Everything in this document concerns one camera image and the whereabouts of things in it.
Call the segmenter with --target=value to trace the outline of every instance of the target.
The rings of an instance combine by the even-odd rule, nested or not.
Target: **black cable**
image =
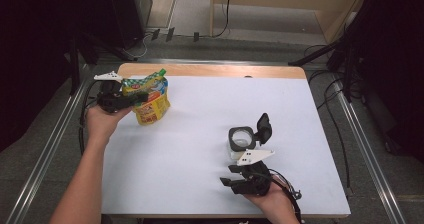
[[[133,43],[131,43],[131,45],[130,46],[128,46],[126,49],[127,50],[129,50],[129,49],[131,49],[131,48],[133,48],[133,47],[135,47],[137,44],[138,44],[138,42],[140,41],[140,40],[142,40],[144,37],[142,37],[142,38],[134,38],[133,39]]]
[[[324,99],[325,99],[325,100],[327,99],[327,92],[328,92],[328,90],[330,89],[330,87],[331,87],[334,83],[336,83],[336,82],[340,81],[341,79],[343,79],[343,78],[336,79],[336,80],[334,80],[333,82],[331,82],[331,83],[330,83],[330,85],[328,85],[328,87],[327,87],[327,88],[325,89],[325,91],[324,91]],[[347,154],[346,154],[345,144],[344,144],[344,141],[343,141],[342,135],[341,135],[341,133],[340,133],[340,128],[339,128],[339,126],[337,125],[336,120],[334,119],[333,113],[332,113],[332,112],[331,112],[331,110],[330,110],[330,106],[328,105],[328,101],[326,101],[326,102],[325,102],[325,106],[327,107],[327,111],[328,111],[328,113],[329,113],[329,115],[330,115],[330,118],[331,118],[331,120],[332,120],[332,122],[333,122],[334,126],[336,127],[337,135],[339,136],[339,140],[340,140],[340,144],[341,144],[342,152],[343,152],[344,164],[345,164],[345,168],[346,168],[346,187],[347,187],[347,188],[350,188],[350,171],[349,171],[349,162],[348,162],[348,160],[347,160]]]
[[[91,89],[93,88],[94,84],[96,84],[97,82],[100,82],[98,80],[93,81],[88,87],[87,90],[85,92],[83,101],[82,101],[82,107],[81,107],[81,113],[80,113],[80,126],[78,128],[78,138],[79,138],[79,143],[80,143],[80,151],[81,151],[81,155],[84,154],[84,150],[85,150],[85,145],[84,145],[84,128],[85,128],[85,110],[87,109],[87,107],[93,103],[93,101],[90,102],[90,104],[87,105],[87,99],[88,96],[90,94]]]
[[[314,47],[325,47],[326,45],[312,45],[312,46],[309,46],[308,48],[306,48],[304,51],[303,51],[303,57],[306,57],[306,52],[309,50],[309,49],[311,49],[311,48],[314,48]]]
[[[268,171],[271,171],[271,172],[274,172],[274,174],[277,174],[289,186],[289,191],[291,193],[296,193],[296,190],[294,189],[294,187],[292,186],[292,184],[281,173],[279,173],[278,171],[276,171],[274,169],[268,169]]]
[[[311,74],[311,76],[308,79],[308,84],[311,84],[312,80],[315,77],[322,75],[322,74],[325,74],[325,73],[336,73],[336,74],[344,75],[343,72],[334,72],[334,71],[330,71],[330,70],[318,70],[318,71],[315,71]]]
[[[94,100],[92,100],[91,102],[89,102],[85,105],[85,108],[89,107],[91,104],[93,104],[96,101],[97,101],[97,98],[94,98]]]
[[[362,80],[360,78],[355,78],[355,76],[353,76],[352,78],[353,78],[353,80],[352,80],[351,85],[350,85],[350,87],[351,87],[350,88],[350,96],[355,98],[355,99],[361,99],[362,98],[362,92],[361,92],[360,87],[357,87],[357,89],[355,89],[355,88],[353,88],[353,85],[358,84]]]
[[[122,51],[123,51],[123,52],[125,52],[126,54],[128,54],[129,56],[131,56],[132,58],[134,58],[134,61],[137,61],[137,60],[138,60],[138,58],[143,57],[144,55],[146,55],[146,53],[147,53],[146,38],[147,38],[147,37],[149,37],[149,36],[151,36],[151,35],[153,35],[153,34],[146,34],[146,35],[144,35],[144,37],[142,38],[142,40],[143,40],[143,47],[144,47],[144,52],[143,52],[143,54],[141,54],[141,55],[133,55],[133,54],[129,53],[127,50],[125,50],[125,49],[122,49]]]
[[[221,31],[221,33],[219,33],[218,35],[214,35],[214,36],[212,36],[213,38],[220,37],[220,36],[221,36],[221,35],[225,32],[225,30],[227,30],[227,27],[228,27],[228,20],[229,20],[229,16],[228,16],[229,9],[230,9],[230,0],[227,0],[227,10],[226,10],[227,15],[226,15],[226,21],[225,21],[224,29],[223,29],[223,30]]]
[[[330,97],[326,98],[319,106],[317,106],[317,110],[319,110],[321,107],[323,107],[327,102],[333,100],[334,98],[337,97],[337,95],[342,92],[342,90],[338,90],[333,92],[333,94],[331,94]]]

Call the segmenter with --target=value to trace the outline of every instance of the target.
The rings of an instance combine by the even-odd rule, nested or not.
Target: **hand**
[[[122,109],[116,113],[108,113],[100,106],[94,106],[87,112],[87,128],[89,140],[107,144],[115,131],[118,122],[131,111],[132,107]]]
[[[277,176],[273,176],[280,184],[287,187]],[[271,182],[268,193],[265,196],[244,195],[249,201],[259,207],[265,214],[266,218],[276,223],[299,223],[294,214],[293,206],[289,198],[284,194],[277,184]]]

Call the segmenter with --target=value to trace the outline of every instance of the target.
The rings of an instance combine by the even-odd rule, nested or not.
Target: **colorful packaging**
[[[147,102],[137,104],[133,108],[140,125],[152,124],[161,119],[170,107],[168,101],[168,80],[164,77],[165,69],[155,72],[144,79],[123,79],[122,93],[124,96],[139,92],[149,93]]]

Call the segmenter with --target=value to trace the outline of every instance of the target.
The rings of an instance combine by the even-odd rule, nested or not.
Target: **metal rail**
[[[340,82],[336,82],[334,86],[336,91],[342,89]],[[368,171],[374,181],[374,185],[377,188],[377,192],[381,198],[384,208],[386,209],[390,222],[393,224],[406,223],[396,197],[380,167],[380,164],[377,161],[376,156],[374,155],[374,151],[368,142],[352,104],[348,103],[342,94],[339,94],[338,98],[349,121],[350,127],[352,128],[353,134],[355,135],[359,149],[364,157],[365,164],[367,165]]]
[[[88,65],[84,65],[83,76],[87,76],[88,74],[89,67]],[[6,221],[6,224],[19,224],[24,220],[25,215],[47,172],[50,162],[54,157],[57,147],[59,146],[69,120],[71,119],[72,114],[74,113],[75,108],[82,96],[86,84],[87,78],[84,78],[74,96],[70,96],[67,103],[65,104],[65,107],[60,114],[59,119],[57,120],[55,127],[53,128],[53,131],[31,172],[31,175],[25,182],[24,187],[19,194],[18,200],[16,201],[16,204]]]

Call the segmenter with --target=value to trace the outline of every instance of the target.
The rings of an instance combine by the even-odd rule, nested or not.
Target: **gray floor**
[[[177,0],[176,6],[182,4],[184,4],[182,1],[178,2]],[[177,30],[181,30],[181,33],[177,34],[186,34],[183,32],[184,22],[181,22],[176,17],[188,17],[183,17],[181,14],[175,15],[175,13],[171,25],[173,23],[176,26],[176,33]],[[299,26],[289,24],[294,25],[293,28],[302,29],[302,26],[308,25],[311,28],[316,28],[314,23],[311,23],[313,20],[309,18],[300,18],[299,20],[305,20],[305,22],[301,21]],[[196,25],[199,26],[187,29],[187,35],[192,33],[193,30],[207,30],[205,23],[201,25],[197,23]],[[293,35],[285,35],[285,31],[277,30],[275,32],[282,32],[285,35],[283,39],[277,38],[278,40],[264,41],[257,39],[257,32],[252,34],[246,31],[248,29],[240,29],[244,31],[243,35],[238,38],[225,38],[224,36],[221,39],[205,38],[199,42],[193,42],[190,37],[177,36],[174,36],[172,41],[166,42],[165,36],[161,35],[155,41],[146,38],[144,44],[139,42],[137,46],[127,51],[134,56],[140,56],[138,58],[139,62],[146,62],[151,59],[188,59],[258,61],[267,62],[267,65],[286,65],[288,61],[303,57],[304,51],[309,45],[324,44],[323,38],[319,33],[315,33],[312,36],[309,34],[299,36],[301,32],[297,32],[294,29],[286,29],[287,33],[291,32]],[[316,50],[316,48],[318,47],[308,50],[306,54]],[[99,50],[99,54],[99,65],[92,67],[93,70],[90,76],[112,70],[116,71],[119,65],[123,63],[102,50]],[[314,70],[325,68],[326,59],[327,57],[323,56],[315,60],[314,64],[305,65],[306,73],[311,75]],[[324,90],[331,81],[331,75],[324,74],[312,82],[311,92],[317,105],[324,100]],[[12,211],[23,184],[31,174],[63,107],[69,100],[69,90],[70,81],[68,80],[58,89],[52,100],[40,112],[25,136],[0,153],[0,223],[5,223]],[[372,149],[398,199],[407,223],[422,223],[422,220],[424,220],[424,164],[409,156],[394,156],[388,153],[385,149],[382,135],[376,128],[369,110],[357,100],[354,100],[354,107],[372,145]],[[348,200],[352,214],[345,219],[339,220],[340,223],[390,223],[351,127],[337,99],[330,102],[330,108],[334,113],[346,144],[351,188],[353,190],[353,194],[349,196]],[[43,182],[22,223],[47,223],[72,177],[80,158],[77,138],[78,110],[79,108],[72,115]],[[319,110],[319,115],[341,181],[346,185],[344,160],[334,124],[325,107]],[[134,219],[115,218],[114,223],[136,223],[136,221]],[[314,219],[306,220],[306,223],[333,223],[333,220]]]
[[[210,0],[176,0],[169,28],[175,34],[209,35]],[[214,34],[226,22],[226,6],[214,5]],[[229,8],[229,23],[222,38],[303,45],[326,44],[313,10],[235,6]]]

